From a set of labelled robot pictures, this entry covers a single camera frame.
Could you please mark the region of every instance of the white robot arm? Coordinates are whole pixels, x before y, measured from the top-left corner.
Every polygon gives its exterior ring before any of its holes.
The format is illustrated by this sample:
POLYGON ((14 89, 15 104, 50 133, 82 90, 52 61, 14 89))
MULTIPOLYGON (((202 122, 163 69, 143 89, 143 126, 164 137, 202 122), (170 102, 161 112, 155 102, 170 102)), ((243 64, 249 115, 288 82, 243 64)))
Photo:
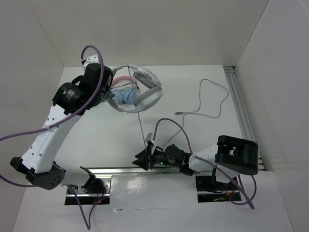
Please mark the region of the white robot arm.
POLYGON ((145 170, 159 164, 178 167, 185 175, 212 171, 213 179, 221 183, 229 183, 230 179, 201 159, 215 164, 231 178, 238 174, 256 175, 258 171, 258 144, 249 140, 221 135, 217 144, 196 153, 186 153, 176 145, 170 145, 163 151, 151 140, 151 134, 146 142, 147 148, 137 154, 137 160, 133 161, 133 164, 145 170))

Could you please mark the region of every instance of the black bracket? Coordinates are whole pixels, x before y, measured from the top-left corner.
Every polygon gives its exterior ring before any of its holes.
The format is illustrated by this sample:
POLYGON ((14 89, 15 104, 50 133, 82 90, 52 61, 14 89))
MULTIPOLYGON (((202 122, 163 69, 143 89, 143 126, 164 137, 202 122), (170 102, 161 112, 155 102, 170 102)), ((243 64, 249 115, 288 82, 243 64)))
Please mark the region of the black bracket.
POLYGON ((258 144, 226 135, 219 136, 216 163, 244 175, 257 174, 258 144))

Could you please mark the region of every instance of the pink strap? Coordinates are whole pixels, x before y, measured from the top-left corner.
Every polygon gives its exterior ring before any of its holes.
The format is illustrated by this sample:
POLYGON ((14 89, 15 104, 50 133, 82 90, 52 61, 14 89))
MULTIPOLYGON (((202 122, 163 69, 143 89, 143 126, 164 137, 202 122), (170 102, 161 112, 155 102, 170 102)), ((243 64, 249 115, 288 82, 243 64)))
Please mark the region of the pink strap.
POLYGON ((119 76, 119 77, 113 79, 113 81, 112 81, 112 87, 113 87, 114 85, 116 85, 117 83, 122 82, 122 81, 130 81, 130 82, 133 82, 133 80, 132 80, 132 78, 131 78, 130 76, 119 76))

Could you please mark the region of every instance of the headphone ear cup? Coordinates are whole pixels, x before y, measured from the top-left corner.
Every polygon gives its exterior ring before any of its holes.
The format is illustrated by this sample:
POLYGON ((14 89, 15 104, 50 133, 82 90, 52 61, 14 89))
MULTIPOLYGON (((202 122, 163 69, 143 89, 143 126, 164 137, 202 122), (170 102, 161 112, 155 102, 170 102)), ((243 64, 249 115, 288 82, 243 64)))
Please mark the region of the headphone ear cup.
POLYGON ((117 103, 117 104, 120 104, 122 103, 122 98, 123 98, 123 93, 118 90, 118 89, 114 89, 112 91, 113 95, 115 95, 112 99, 117 103))
POLYGON ((136 90, 133 88, 128 88, 122 96, 122 103, 123 104, 133 104, 136 99, 136 90))

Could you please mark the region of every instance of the wire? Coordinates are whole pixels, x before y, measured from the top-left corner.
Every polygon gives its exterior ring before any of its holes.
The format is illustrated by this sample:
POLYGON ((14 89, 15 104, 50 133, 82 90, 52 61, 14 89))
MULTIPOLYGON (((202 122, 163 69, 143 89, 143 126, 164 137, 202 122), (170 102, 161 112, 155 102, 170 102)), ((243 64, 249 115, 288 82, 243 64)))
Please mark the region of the wire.
MULTIPOLYGON (((187 111, 187 112, 176 112, 175 115, 183 115, 183 123, 182 123, 182 127, 184 127, 184 117, 186 117, 187 115, 200 115, 200 116, 205 116, 205 117, 210 117, 210 118, 219 118, 221 116, 221 109, 222 109, 222 103, 228 98, 228 96, 230 95, 230 92, 228 91, 227 88, 225 88, 224 86, 218 84, 218 83, 215 83, 209 79, 202 79, 200 82, 199 82, 199 106, 196 110, 194 111, 187 111), (210 115, 205 115, 205 114, 198 114, 196 112, 198 112, 201 108, 201 85, 202 85, 202 82, 203 81, 210 81, 211 83, 217 85, 217 86, 220 86, 222 88, 224 88, 226 91, 227 91, 227 96, 220 102, 220 110, 219 110, 219 114, 218 116, 210 116, 210 115)), ((166 144, 171 141, 181 130, 177 131, 172 137, 170 137, 163 145, 163 148, 166 146, 166 144)))
MULTIPOLYGON (((129 64, 127 64, 127 70, 128 70, 128 72, 129 72, 130 78, 132 79, 129 64)), ((139 113, 139 112, 137 112, 137 116, 138 116, 138 118, 139 118, 140 130, 141 130, 141 135, 143 136, 143 142, 144 142, 144 145, 145 145, 145 150, 147 150, 147 145, 146 145, 146 141, 145 141, 143 126, 141 125, 140 113, 139 113)))
POLYGON ((123 84, 123 85, 121 85, 121 86, 112 87, 111 89, 119 88, 119 87, 123 87, 123 86, 127 86, 127 85, 130 85, 130 84, 131 84, 131 82, 130 82, 130 83, 123 84))
POLYGON ((82 204, 81 204, 81 202, 80 202, 80 200, 79 200, 79 198, 78 198, 78 196, 77 196, 75 190, 72 188, 71 185, 67 185, 67 187, 73 192, 73 194, 74 194, 74 196, 75 196, 75 199, 76 199, 76 201, 77 201, 77 204, 78 204, 78 206, 79 206, 79 209, 81 210, 81 214, 82 214, 82 216, 83 216, 83 219, 84 219, 84 222, 85 222, 85 224, 86 224, 87 229, 88 229, 88 230, 91 230, 91 221, 90 221, 90 219, 91 219, 91 214, 92 214, 94 208, 96 207, 96 205, 97 205, 98 203, 100 203, 100 201, 102 201, 102 200, 103 200, 104 198, 106 198, 106 197, 102 197, 102 198, 100 198, 98 201, 95 201, 95 202, 94 202, 94 204, 93 204, 93 206, 92 206, 92 208, 91 208, 91 210, 90 210, 89 218, 88 218, 88 221, 87 221, 86 216, 85 216, 85 213, 84 213, 84 210, 83 210, 83 207, 82 207, 82 204))
MULTIPOLYGON (((255 195, 256 195, 256 191, 257 191, 257 184, 256 184, 256 180, 255 180, 255 177, 252 175, 252 180, 253 180, 253 183, 254 183, 254 192, 253 192, 253 195, 252 197, 250 198, 250 201, 252 201, 254 198, 255 198, 255 195)), ((241 178, 240 178, 240 175, 238 175, 238 179, 239 179, 239 185, 244 189, 243 185, 242 185, 242 181, 241 181, 241 178)), ((233 204, 236 204, 236 205, 245 205, 245 204, 248 204, 248 201, 246 202, 242 202, 242 203, 237 203, 237 202, 234 202, 232 201, 232 197, 233 195, 230 195, 230 202, 233 203, 233 204)))
POLYGON ((14 186, 17 186, 17 187, 25 187, 25 188, 30 188, 30 187, 36 187, 35 185, 22 185, 22 184, 18 184, 18 183, 15 183, 13 181, 10 181, 8 180, 7 178, 5 178, 3 175, 0 174, 0 179, 11 184, 11 185, 14 185, 14 186))
MULTIPOLYGON (((156 123, 155 130, 154 130, 154 140, 155 140, 155 137, 156 137, 156 133, 157 133, 157 129, 158 129, 159 123, 160 123, 161 121, 163 121, 163 120, 167 120, 167 121, 171 121, 171 122, 175 123, 175 124, 183 131, 183 133, 184 133, 184 135, 185 135, 185 137, 186 137, 186 139, 187 139, 187 142, 188 142, 188 146, 189 146, 190 153, 191 153, 192 155, 194 155, 194 154, 193 154, 193 151, 192 151, 192 148, 191 148, 191 144, 190 144, 190 141, 189 141, 189 138, 188 138, 187 133, 184 131, 184 129, 182 128, 181 125, 179 125, 176 121, 174 121, 174 120, 172 120, 172 119, 170 119, 170 118, 162 118, 162 119, 160 119, 160 120, 156 123)), ((244 188, 240 187, 240 186, 238 185, 238 183, 237 183, 235 180, 233 180, 233 178, 230 177, 225 171, 223 171, 221 168, 219 168, 216 164, 214 164, 214 163, 211 162, 211 161, 208 161, 208 160, 203 159, 203 158, 201 158, 201 157, 198 157, 198 156, 196 156, 196 155, 194 155, 194 158, 195 158, 195 159, 198 159, 198 160, 201 160, 201 161, 203 161, 203 162, 209 164, 210 166, 212 166, 213 168, 215 168, 215 169, 217 169, 219 172, 221 172, 223 175, 225 175, 225 176, 234 184, 234 186, 236 186, 236 187, 239 189, 239 191, 241 191, 241 193, 244 195, 244 197, 245 197, 246 200, 247 200, 246 203, 250 206, 250 208, 251 208, 251 209, 254 209, 254 205, 253 205, 251 199, 249 199, 248 195, 246 194, 244 188)))
POLYGON ((186 139, 187 139, 187 142, 188 142, 189 150, 190 150, 191 153, 193 153, 187 133, 184 131, 183 127, 182 127, 181 125, 179 125, 179 124, 178 124, 176 121, 174 121, 173 119, 164 117, 164 118, 160 119, 160 120, 156 123, 155 130, 154 130, 154 140, 155 140, 155 137, 156 137, 156 132, 157 132, 157 130, 158 130, 159 123, 160 123, 161 121, 163 121, 163 120, 167 120, 167 121, 171 121, 171 122, 175 123, 175 124, 180 128, 180 130, 183 131, 183 133, 184 133, 184 135, 185 135, 185 137, 186 137, 186 139))
MULTIPOLYGON (((50 128, 53 128, 53 127, 57 127, 59 126, 60 124, 70 120, 72 117, 74 117, 75 115, 79 114, 81 111, 83 111, 90 103, 91 101, 95 98, 95 96, 97 95, 98 91, 100 90, 101 88, 101 84, 102 84, 102 80, 103 80, 103 74, 104 74, 104 62, 103 62, 103 58, 102 58, 102 55, 100 53, 100 51, 93 45, 87 45, 83 50, 82 50, 82 53, 81 53, 81 59, 84 60, 84 53, 85 51, 88 49, 88 48, 92 48, 94 49, 97 54, 98 54, 98 61, 99 63, 101 64, 101 72, 100 72, 100 78, 99 78, 99 81, 98 81, 98 85, 95 89, 95 91, 93 92, 93 94, 91 95, 91 97, 88 99, 88 101, 86 101, 86 103, 84 105, 82 105, 81 108, 79 108, 77 111, 75 111, 73 114, 67 116, 65 119, 61 120, 61 121, 58 121, 52 125, 49 126, 49 129, 50 128)), ((4 137, 1 137, 0 138, 0 142, 3 141, 3 140, 6 140, 6 139, 9 139, 9 138, 14 138, 14 137, 17 137, 17 136, 22 136, 22 135, 28 135, 28 134, 36 134, 36 133, 41 133, 41 132, 44 132, 44 131, 47 131, 48 129, 47 128, 42 128, 42 129, 39 129, 39 130, 30 130, 30 131, 26 131, 26 132, 21 132, 21 133, 15 133, 15 134, 10 134, 10 135, 7 135, 7 136, 4 136, 4 137)), ((4 176, 2 176, 0 174, 0 178, 11 184, 11 185, 15 185, 15 186, 19 186, 19 187, 34 187, 32 185, 21 185, 21 184, 17 184, 17 183, 14 183, 10 180, 8 180, 7 178, 5 178, 4 176)))

